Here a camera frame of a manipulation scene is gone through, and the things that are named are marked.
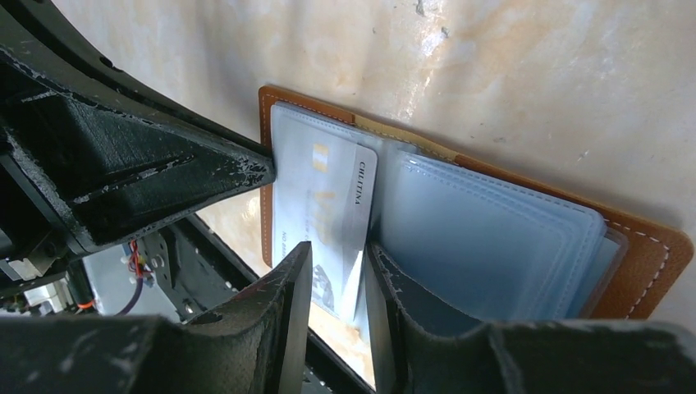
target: white stitching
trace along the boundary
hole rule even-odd
[[[622,226],[621,224],[619,224],[619,223],[617,223],[617,222],[609,222],[609,221],[606,220],[606,219],[604,219],[604,221],[605,221],[605,222],[608,222],[608,223],[611,223],[611,224],[613,224],[614,226],[618,226],[618,227],[620,227],[620,228],[628,228],[628,227],[626,227],[626,226]],[[650,283],[648,283],[648,286],[646,286],[645,289],[643,289],[643,294],[641,294],[640,297],[638,297],[638,299],[637,299],[637,300],[634,302],[634,304],[630,307],[629,313],[627,313],[626,316],[625,316],[624,318],[629,318],[630,315],[635,311],[636,307],[638,307],[638,305],[639,305],[641,302],[643,302],[643,298],[645,298],[645,296],[648,294],[648,291],[653,287],[653,285],[655,284],[655,282],[657,281],[657,279],[660,277],[660,274],[662,273],[662,270],[665,269],[665,267],[667,266],[667,260],[670,259],[670,247],[667,246],[664,242],[658,240],[658,239],[655,238],[654,236],[649,236],[649,235],[645,234],[644,232],[633,231],[633,233],[636,234],[637,236],[645,236],[645,237],[647,237],[649,240],[651,240],[652,242],[655,242],[655,243],[658,243],[658,244],[662,245],[662,248],[664,248],[664,250],[665,250],[665,257],[662,259],[662,263],[660,263],[660,268],[658,268],[658,269],[657,269],[657,272],[655,272],[655,275],[652,276],[652,280],[650,281]]]
[[[278,99],[278,100],[281,100],[281,101],[285,101],[285,102],[287,102],[287,103],[292,103],[292,104],[294,104],[294,105],[296,105],[296,106],[298,106],[298,107],[302,107],[302,108],[307,109],[307,110],[310,110],[310,111],[312,111],[312,112],[320,113],[320,114],[324,115],[325,117],[330,117],[331,119],[335,119],[335,120],[337,120],[337,121],[340,121],[340,122],[345,123],[343,120],[341,120],[341,119],[339,119],[339,118],[337,118],[337,117],[333,117],[333,116],[331,116],[331,115],[329,115],[329,114],[327,114],[327,113],[324,113],[324,112],[321,112],[321,111],[317,111],[316,109],[308,108],[308,107],[306,107],[306,106],[304,106],[304,105],[302,105],[302,104],[295,103],[295,102],[292,102],[292,101],[290,101],[290,100],[285,100],[285,99],[283,99],[283,98],[279,98],[279,97],[274,96],[274,95],[272,95],[272,94],[264,94],[263,97],[261,98],[261,107],[262,107],[262,108],[261,108],[261,113],[262,113],[262,118],[263,118],[263,119],[261,120],[261,122],[262,122],[262,123],[261,123],[261,130],[264,130],[264,124],[266,123],[266,98],[267,98],[267,97],[273,97],[273,98],[275,98],[275,99]],[[413,144],[412,141],[406,141],[406,140],[403,140],[403,139],[401,139],[401,138],[399,138],[399,137],[396,137],[396,136],[394,136],[394,135],[389,135],[388,133],[382,133],[381,131],[376,131],[376,130],[370,129],[369,127],[364,127],[364,126],[357,126],[357,127],[358,127],[358,128],[362,128],[362,129],[365,129],[365,130],[372,131],[373,133],[377,133],[377,134],[382,135],[382,136],[385,136],[385,137],[392,138],[392,139],[394,139],[394,140],[399,140],[399,141],[401,141],[401,142],[406,142],[407,144]],[[261,138],[262,138],[262,141],[261,141],[261,142],[265,144],[265,140],[266,140],[266,139],[264,138],[263,133],[261,133]],[[420,147],[422,150],[424,150],[425,152],[428,152],[428,153],[430,153],[430,154],[432,154],[432,155],[435,155],[435,156],[437,156],[437,157],[439,157],[439,158],[442,158],[442,159],[448,161],[449,163],[452,163],[452,160],[450,160],[449,158],[446,158],[446,157],[442,156],[441,154],[439,154],[439,153],[437,153],[437,152],[433,152],[432,150],[427,149],[427,148],[424,148],[424,147],[422,147],[422,146],[419,146],[419,147]],[[266,206],[266,204],[265,204],[265,201],[264,201],[264,200],[265,200],[265,198],[263,197],[263,194],[261,194],[261,210],[262,210],[263,215],[264,215],[264,217],[265,217],[265,216],[266,216],[266,213],[265,213],[265,208],[264,208],[264,207]],[[623,226],[621,223],[618,223],[618,222],[610,222],[610,221],[607,220],[607,219],[604,219],[604,221],[607,222],[607,223],[613,224],[614,226],[618,226],[619,228],[624,228],[624,229],[626,229],[627,231],[631,231],[630,227]],[[263,234],[262,234],[263,242],[265,243],[265,245],[268,245],[268,232],[267,232],[265,226],[262,226],[262,227],[263,227]],[[629,310],[629,313],[627,313],[626,316],[625,316],[624,318],[629,318],[630,315],[635,311],[635,308],[643,301],[643,298],[645,298],[645,296],[648,294],[648,290],[650,290],[650,288],[653,287],[653,285],[655,284],[655,281],[660,277],[660,274],[662,273],[662,270],[665,269],[665,267],[667,266],[667,260],[670,258],[670,247],[667,246],[667,245],[665,245],[664,242],[662,242],[662,241],[660,241],[660,240],[658,240],[657,238],[654,238],[654,237],[652,237],[652,236],[648,236],[648,235],[645,234],[644,232],[633,231],[633,233],[636,234],[636,235],[638,235],[638,236],[647,236],[649,240],[651,240],[651,241],[653,241],[653,242],[656,242],[656,243],[658,243],[658,244],[662,244],[662,247],[665,249],[666,253],[665,253],[664,259],[662,259],[662,263],[660,264],[660,268],[657,270],[657,272],[655,273],[655,275],[652,277],[652,280],[650,281],[650,283],[648,284],[648,286],[645,287],[645,289],[643,290],[643,294],[641,294],[640,297],[635,301],[635,303],[633,304],[633,306],[631,306],[631,308],[630,308],[630,310]]]

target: red wire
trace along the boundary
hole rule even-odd
[[[140,261],[138,261],[138,242],[131,241],[130,242],[130,250],[132,252],[132,253],[130,253],[130,260],[135,265],[135,276],[136,277],[143,277],[143,273],[140,271]],[[130,263],[128,263],[128,268],[130,271],[131,270]]]

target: screw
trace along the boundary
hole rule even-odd
[[[150,263],[152,263],[153,268],[164,267],[164,259],[159,254],[151,258]]]
[[[46,245],[43,247],[43,252],[46,254],[46,257],[49,259],[52,257],[56,257],[56,246],[52,242],[46,243]]]

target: card wallet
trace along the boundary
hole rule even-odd
[[[528,305],[525,308],[560,311],[560,314],[542,315],[544,318],[560,318],[567,310],[578,312],[582,305],[577,305],[571,299],[572,297],[569,298],[566,294],[567,289],[563,288],[569,286],[568,283],[572,283],[574,288],[578,289],[577,292],[583,294],[583,297],[589,297],[590,300],[593,299],[593,296],[596,298],[592,302],[594,308],[589,315],[591,318],[647,318],[692,258],[694,249],[691,241],[681,231],[508,172],[463,153],[457,153],[415,133],[370,120],[357,113],[289,90],[264,86],[259,90],[261,142],[270,148],[272,148],[271,107],[275,103],[291,104],[295,108],[302,108],[303,111],[313,112],[332,121],[339,121],[345,125],[373,133],[381,138],[415,145],[422,153],[436,159],[431,160],[418,156],[408,152],[408,149],[404,149],[403,152],[397,154],[398,158],[393,160],[390,158],[390,162],[396,160],[407,171],[399,172],[401,174],[399,176],[390,175],[386,180],[382,179],[380,181],[378,170],[378,182],[389,185],[382,186],[381,190],[392,188],[393,190],[390,190],[389,193],[409,196],[409,198],[397,199],[398,204],[379,206],[383,211],[379,213],[382,217],[381,226],[386,228],[382,229],[381,241],[388,249],[389,245],[393,245],[393,250],[399,250],[403,254],[401,258],[398,255],[393,257],[395,257],[396,261],[401,261],[402,268],[406,272],[409,269],[417,270],[417,276],[424,281],[425,286],[439,286],[445,276],[435,270],[429,271],[428,266],[417,266],[415,264],[413,267],[409,266],[409,258],[413,254],[417,254],[419,247],[422,247],[422,245],[426,245],[431,249],[436,248],[439,254],[447,257],[447,253],[450,253],[449,255],[459,253],[457,252],[458,249],[453,248],[448,251],[447,246],[452,245],[453,240],[457,240],[459,243],[464,240],[469,242],[469,244],[466,244],[465,250],[469,251],[472,256],[475,257],[475,254],[480,250],[486,252],[493,250],[501,254],[500,261],[505,261],[505,253],[508,253],[509,257],[513,259],[515,253],[528,250],[524,248],[525,236],[538,236],[547,240],[547,243],[541,242],[541,245],[546,245],[547,248],[532,250],[535,254],[526,256],[526,261],[538,260],[539,264],[541,264],[544,259],[547,259],[548,263],[543,265],[543,270],[548,270],[549,267],[553,267],[553,262],[565,261],[562,255],[554,257],[554,253],[567,253],[573,257],[565,261],[569,266],[561,271],[552,271],[546,274],[546,277],[542,274],[530,273],[528,275],[528,277],[537,280],[537,282],[531,281],[525,285],[525,287],[531,289],[530,291],[519,292],[519,294],[528,298],[523,303]],[[459,168],[446,165],[445,163],[454,164],[459,166]],[[399,182],[400,177],[408,179]],[[448,187],[455,185],[460,187],[460,190],[455,190],[457,193],[451,193],[451,196],[448,197],[448,187],[443,187],[442,185],[448,185]],[[428,194],[428,190],[435,189],[440,191],[437,194]],[[381,192],[383,193],[383,191],[376,188],[376,194]],[[272,185],[262,188],[263,260],[269,266],[272,262],[272,196]],[[468,226],[457,227],[458,233],[447,237],[439,236],[432,239],[421,239],[422,232],[419,233],[415,229],[415,231],[399,231],[399,236],[390,238],[390,234],[393,234],[394,231],[388,231],[389,226],[391,228],[403,229],[405,228],[404,221],[411,217],[419,222],[430,220],[433,221],[432,226],[437,225],[437,217],[433,215],[442,214],[442,212],[438,209],[428,211],[428,203],[426,202],[428,198],[442,198],[444,200],[457,198],[462,203],[470,204],[468,210],[455,209],[448,213],[447,221],[456,220],[463,223],[465,218],[467,218],[471,223]],[[505,207],[510,204],[519,206],[515,206],[515,209],[505,210]],[[477,225],[474,219],[477,218],[467,217],[466,215],[471,215],[472,212],[481,213],[478,219],[481,219],[480,223],[486,223],[484,221],[486,209],[498,209],[496,211],[498,213],[508,213],[510,211],[510,214],[507,214],[504,220],[511,221],[511,229],[515,230],[514,236],[505,238],[505,234],[501,234],[498,244],[493,244],[493,247],[489,245],[493,240],[486,239],[486,242],[482,242],[482,235],[476,234]],[[606,245],[611,244],[611,242],[606,242],[600,245],[600,243],[593,242],[593,240],[598,238],[598,234],[603,234],[607,229],[607,239],[613,237],[613,239],[627,241],[627,248],[620,265],[615,268],[615,272],[612,272],[614,273],[613,276],[609,276],[610,280],[608,283],[604,283],[601,286],[603,292],[598,295],[590,295],[592,289],[595,289],[595,291],[597,289],[594,286],[585,286],[582,277],[573,276],[574,264],[581,264],[584,269],[586,267],[587,271],[589,271],[586,275],[590,276],[589,279],[592,284],[599,281],[605,269],[602,268],[599,271],[595,269],[595,272],[593,272],[593,263],[589,261],[589,256],[595,255],[598,251],[601,252],[603,248],[606,249]],[[512,245],[503,244],[505,239],[509,240],[510,238],[515,239]],[[569,239],[582,241],[575,242],[572,245],[564,244]],[[460,270],[459,273],[461,274],[459,277],[466,277],[466,263],[457,265],[456,269]],[[534,270],[534,264],[530,264],[528,268],[525,267],[524,269]],[[559,282],[562,283],[562,286],[547,288],[547,286],[543,285],[548,280],[548,276],[560,274],[568,277]],[[453,275],[445,278],[451,280],[453,277],[457,276]],[[482,280],[481,286],[485,286],[485,282]],[[482,290],[477,290],[476,284],[476,281],[469,281],[465,287],[472,296],[481,294]],[[515,278],[511,276],[510,286],[514,284]],[[456,283],[445,285],[440,287],[454,287]],[[462,286],[459,286],[458,293],[452,295],[450,300],[446,299],[448,297],[446,292],[438,295],[444,297],[451,305],[463,302],[465,304],[463,308],[466,308],[466,292],[462,292],[461,288]],[[507,289],[507,286],[501,285],[501,291]],[[554,295],[558,294],[558,297],[549,297],[548,294],[546,297],[541,297],[541,291],[552,292]],[[537,305],[535,300],[554,301],[552,305]],[[487,302],[495,305],[492,310],[506,311],[506,315],[516,316],[515,307],[506,304],[504,300],[491,299],[487,300]],[[473,313],[474,316],[476,315],[475,310],[468,310],[468,312]],[[496,318],[496,316],[485,315],[480,317]]]

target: wire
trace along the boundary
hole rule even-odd
[[[128,312],[133,309],[135,304],[138,302],[140,299],[140,293],[143,292],[143,278],[139,277],[138,279],[135,280],[135,292],[133,293],[133,296],[130,298],[130,301],[128,301],[128,304],[121,309],[119,313],[116,315],[121,316],[123,314],[128,314]]]
[[[128,304],[121,309],[116,315],[128,314],[135,304],[140,299],[140,294],[143,292],[143,272],[140,270],[140,256],[138,255],[138,242],[130,242],[130,260],[128,262],[128,270],[135,272],[135,292],[128,301]]]

